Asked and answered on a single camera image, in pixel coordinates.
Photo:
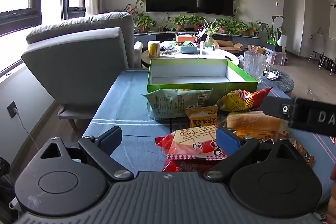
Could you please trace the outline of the person right hand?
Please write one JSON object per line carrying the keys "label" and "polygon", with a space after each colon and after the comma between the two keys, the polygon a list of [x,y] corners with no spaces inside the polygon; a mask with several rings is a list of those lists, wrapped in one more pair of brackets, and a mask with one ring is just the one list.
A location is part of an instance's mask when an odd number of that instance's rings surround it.
{"label": "person right hand", "polygon": [[331,196],[328,204],[327,224],[336,224],[336,165],[330,175],[330,179],[333,181],[331,186]]}

